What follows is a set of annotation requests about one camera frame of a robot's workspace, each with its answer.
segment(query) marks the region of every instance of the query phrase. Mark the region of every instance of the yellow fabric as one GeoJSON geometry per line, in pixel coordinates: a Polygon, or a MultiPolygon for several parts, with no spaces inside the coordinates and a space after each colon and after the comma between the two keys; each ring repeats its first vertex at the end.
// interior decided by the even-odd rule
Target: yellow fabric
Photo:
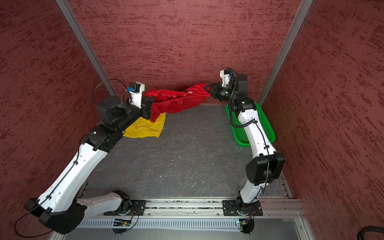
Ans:
{"type": "Polygon", "coordinates": [[[156,119],[156,122],[151,122],[145,118],[139,118],[125,129],[124,137],[130,138],[143,138],[143,137],[159,137],[164,128],[166,121],[166,114],[162,113],[156,119]]]}

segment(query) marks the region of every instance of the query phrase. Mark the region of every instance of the gray marble surface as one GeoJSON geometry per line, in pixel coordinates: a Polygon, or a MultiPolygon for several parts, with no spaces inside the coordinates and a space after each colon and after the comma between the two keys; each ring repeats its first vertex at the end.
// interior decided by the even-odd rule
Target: gray marble surface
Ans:
{"type": "MultiPolygon", "coordinates": [[[[168,114],[159,138],[123,137],[95,168],[84,197],[122,190],[131,197],[234,197],[250,147],[239,147],[224,106],[168,114]]],[[[275,180],[265,196],[286,196],[275,180]]]]}

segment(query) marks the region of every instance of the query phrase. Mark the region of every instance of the red panel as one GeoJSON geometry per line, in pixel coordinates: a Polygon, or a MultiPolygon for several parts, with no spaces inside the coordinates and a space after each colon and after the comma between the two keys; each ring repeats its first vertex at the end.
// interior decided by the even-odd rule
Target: red panel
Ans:
{"type": "Polygon", "coordinates": [[[315,0],[263,105],[316,239],[384,226],[383,10],[315,0]]]}
{"type": "MultiPolygon", "coordinates": [[[[13,240],[26,200],[49,187],[97,123],[100,79],[54,0],[1,1],[0,15],[0,239],[13,240]]],[[[30,216],[18,229],[47,231],[30,216]]]]}
{"type": "Polygon", "coordinates": [[[301,0],[69,0],[110,77],[147,89],[213,83],[226,66],[268,78],[301,0]]]}

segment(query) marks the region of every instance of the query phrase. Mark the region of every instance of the red cloth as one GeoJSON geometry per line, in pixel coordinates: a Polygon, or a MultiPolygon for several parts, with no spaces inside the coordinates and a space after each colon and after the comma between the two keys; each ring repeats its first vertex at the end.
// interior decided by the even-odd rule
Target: red cloth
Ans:
{"type": "Polygon", "coordinates": [[[203,103],[209,93],[204,90],[207,84],[198,84],[187,88],[184,92],[170,90],[148,90],[144,96],[156,97],[151,108],[151,122],[155,122],[161,113],[178,113],[187,108],[203,103]]]}

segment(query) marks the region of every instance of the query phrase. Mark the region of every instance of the green basket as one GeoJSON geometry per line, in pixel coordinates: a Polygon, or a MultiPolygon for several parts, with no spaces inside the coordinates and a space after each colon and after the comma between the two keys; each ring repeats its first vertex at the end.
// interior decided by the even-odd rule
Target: green basket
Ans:
{"type": "MultiPolygon", "coordinates": [[[[256,106],[256,109],[257,109],[257,113],[259,115],[260,124],[262,125],[268,140],[272,143],[276,139],[275,132],[273,131],[271,125],[269,124],[269,122],[268,122],[268,120],[267,120],[267,118],[266,118],[262,108],[259,106],[259,104],[255,103],[255,106],[256,106]]],[[[225,106],[225,110],[227,111],[228,119],[229,119],[228,104],[225,106]]],[[[232,114],[232,119],[233,119],[233,123],[235,125],[241,125],[241,123],[237,119],[235,113],[232,114]]],[[[240,147],[249,147],[249,146],[251,146],[249,144],[249,140],[248,140],[247,134],[245,133],[244,128],[234,128],[232,126],[231,126],[231,128],[232,128],[233,134],[235,136],[235,140],[237,142],[237,145],[239,145],[240,147]]]]}

